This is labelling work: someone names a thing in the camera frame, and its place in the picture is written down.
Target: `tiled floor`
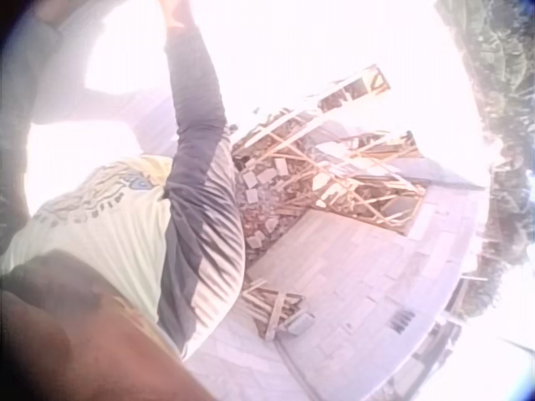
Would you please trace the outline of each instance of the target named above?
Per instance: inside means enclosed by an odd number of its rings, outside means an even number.
[[[262,340],[248,315],[233,309],[186,361],[221,401],[308,401],[273,343]]]
[[[476,242],[485,191],[432,186],[408,236],[309,211],[251,269],[277,289],[308,298],[315,325],[283,338],[324,398],[354,400],[381,385],[413,353],[443,310]],[[415,315],[402,333],[399,310]]]

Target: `person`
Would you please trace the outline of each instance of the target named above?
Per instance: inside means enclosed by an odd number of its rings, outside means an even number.
[[[237,299],[245,263],[215,69],[188,1],[160,0],[175,156],[102,166],[29,218],[17,184],[33,99],[71,5],[42,0],[3,52],[0,398],[212,399],[183,361]]]

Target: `stone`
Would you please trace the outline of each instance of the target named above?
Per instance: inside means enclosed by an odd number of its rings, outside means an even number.
[[[288,164],[286,163],[286,159],[278,158],[275,159],[275,167],[277,168],[277,172],[281,177],[284,177],[285,175],[289,175],[288,172]]]
[[[267,169],[263,171],[263,173],[260,173],[257,178],[260,181],[260,184],[267,184],[269,181],[275,178],[277,174],[278,173],[275,169]]]
[[[286,329],[290,334],[299,336],[309,330],[316,320],[316,317],[312,313],[304,313],[295,319],[293,322],[286,326]]]
[[[262,242],[255,236],[249,236],[246,241],[251,249],[258,249],[262,247]]]
[[[258,191],[257,190],[246,190],[245,196],[247,197],[247,203],[258,203]]]
[[[254,236],[255,236],[260,242],[262,242],[262,241],[264,241],[264,240],[266,239],[266,236],[265,236],[264,233],[261,232],[260,230],[255,231]]]
[[[271,217],[266,220],[266,230],[270,234],[275,231],[275,228],[278,226],[278,218],[277,217]]]
[[[258,184],[257,177],[254,175],[252,171],[248,171],[244,175],[242,175],[243,180],[245,181],[245,184],[247,185],[247,188],[252,189]]]

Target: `brick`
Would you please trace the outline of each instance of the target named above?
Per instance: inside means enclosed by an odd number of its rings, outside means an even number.
[[[247,188],[252,189],[258,184],[257,177],[254,175],[252,171],[248,171],[244,175],[242,175],[243,180],[245,181],[245,184],[247,185]]]
[[[245,196],[247,197],[248,204],[258,203],[258,191],[257,190],[246,190]]]
[[[264,240],[266,239],[266,236],[265,236],[264,233],[261,232],[260,230],[255,231],[254,236],[255,236],[260,242],[262,242],[262,241],[264,241]]]
[[[281,177],[284,177],[285,175],[289,175],[288,173],[288,165],[286,164],[286,159],[275,159],[275,167],[277,168],[277,172]]]
[[[262,247],[262,241],[260,241],[258,238],[256,238],[255,236],[249,236],[247,238],[247,244],[249,245],[249,247],[251,249],[258,249],[258,248],[261,248]]]
[[[277,176],[277,171],[275,169],[267,169],[258,175],[258,180],[260,184],[267,184],[273,178]]]
[[[271,217],[266,220],[265,227],[267,232],[270,234],[275,231],[275,228],[278,226],[278,218],[277,217]]]

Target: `vent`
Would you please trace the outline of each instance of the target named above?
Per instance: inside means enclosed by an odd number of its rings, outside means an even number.
[[[415,313],[407,309],[398,310],[394,316],[390,319],[389,327],[397,332],[403,334],[406,328],[409,327],[410,322],[415,317]]]

